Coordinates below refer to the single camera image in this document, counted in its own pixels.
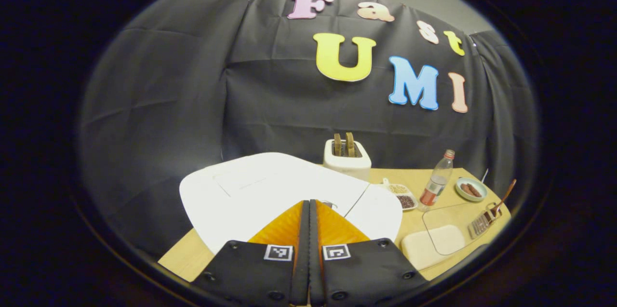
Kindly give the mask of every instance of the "white cutting board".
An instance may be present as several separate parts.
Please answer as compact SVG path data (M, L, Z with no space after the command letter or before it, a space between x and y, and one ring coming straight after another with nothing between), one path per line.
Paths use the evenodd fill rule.
M450 254L440 254L436 246L441 252ZM465 238L461 231L454 225L446 225L433 228L430 234L428 231L420 231L405 236L401 241L401 252L416 270L422 270L449 258L464 246Z
M379 186L282 153L261 153L205 167L179 186L185 211L214 254L247 241L302 200L322 200L370 239L395 239L401 204Z

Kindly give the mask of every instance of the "utensil handle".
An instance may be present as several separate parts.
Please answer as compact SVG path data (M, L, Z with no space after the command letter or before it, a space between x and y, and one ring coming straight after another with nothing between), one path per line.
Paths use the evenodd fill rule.
M508 188L508 191L506 191L505 196L503 197L502 201L495 207L493 207L493 209L491 210L493 212L493 215L496 215L499 208L501 207L501 205L503 204L503 202L505 201L505 199L508 198L508 195L510 194L510 192L512 191L512 189L514 188L514 184L516 184L516 179L513 179L512 182L510 183L510 186Z

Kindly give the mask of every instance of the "black fabric backdrop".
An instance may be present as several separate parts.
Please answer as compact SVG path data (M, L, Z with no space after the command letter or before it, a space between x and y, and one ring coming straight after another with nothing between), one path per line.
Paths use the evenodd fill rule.
M357 4L388 6L394 22ZM187 174L223 160L278 151L322 161L325 140L352 131L373 167L433 168L446 149L503 195L531 185L537 108L516 56L495 32L467 36L435 17L384 0L335 0L315 19L287 19L293 0L158 0L126 26L95 68L80 116L83 180L101 215L158 259L190 230L178 193ZM439 44L416 21L432 25ZM443 31L462 40L454 53ZM349 83L317 69L313 34L338 33L344 66L352 37L376 41L370 75ZM388 101L390 56L438 72L436 111ZM448 72L465 77L465 114L451 108ZM509 205L521 200L513 195Z

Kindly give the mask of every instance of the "red label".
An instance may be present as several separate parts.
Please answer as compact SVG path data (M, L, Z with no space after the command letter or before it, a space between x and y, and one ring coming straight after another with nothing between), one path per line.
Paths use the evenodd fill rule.
M428 189L425 188L425 192L422 193L422 197L420 197L420 202L425 204L426 206L432 206L435 204L437 198L437 194L431 193Z

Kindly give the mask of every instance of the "blue letter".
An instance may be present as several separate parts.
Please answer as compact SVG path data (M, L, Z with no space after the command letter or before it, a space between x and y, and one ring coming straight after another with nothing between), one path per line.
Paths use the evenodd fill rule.
M405 89L407 89L409 101L412 105L418 103L420 93L422 93L420 107L433 111L438 109L437 75L439 72L434 67L425 65L420 70L419 77L416 77L407 59L400 56L391 56L389 60L394 65L394 91L388 96L388 100L397 105L405 105L407 103Z

